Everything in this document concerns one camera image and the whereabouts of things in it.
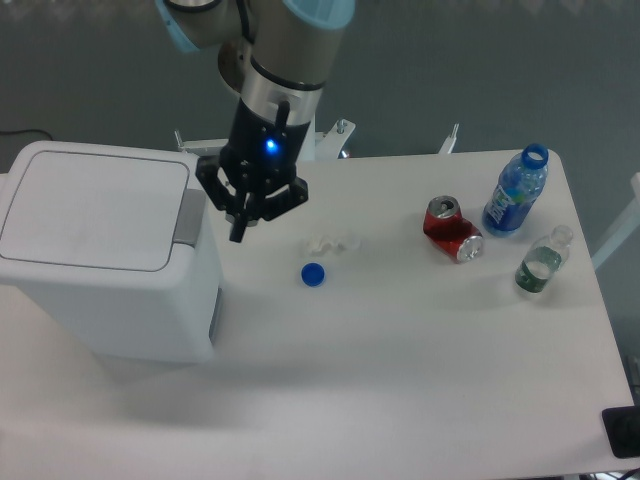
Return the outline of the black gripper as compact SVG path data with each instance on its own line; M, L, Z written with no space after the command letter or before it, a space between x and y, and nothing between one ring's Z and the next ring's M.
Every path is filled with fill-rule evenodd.
M196 178L216 209L228 217L231 242L243 240L245 213L247 225L255 226L261 220L275 220L309 198L308 183L297 177L296 169L309 125L289 123L290 101L281 99L274 106L275 117L269 120L240 102L221 160L219 156L197 160ZM220 165L235 193L220 180ZM245 192L250 194L244 209Z

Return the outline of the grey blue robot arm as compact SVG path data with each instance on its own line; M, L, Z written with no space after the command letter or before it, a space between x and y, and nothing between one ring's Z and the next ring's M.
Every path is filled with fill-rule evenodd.
M231 224L230 239L308 199L297 161L347 26L353 1L159 1L185 52L234 44L239 101L226 144L202 155L196 177Z

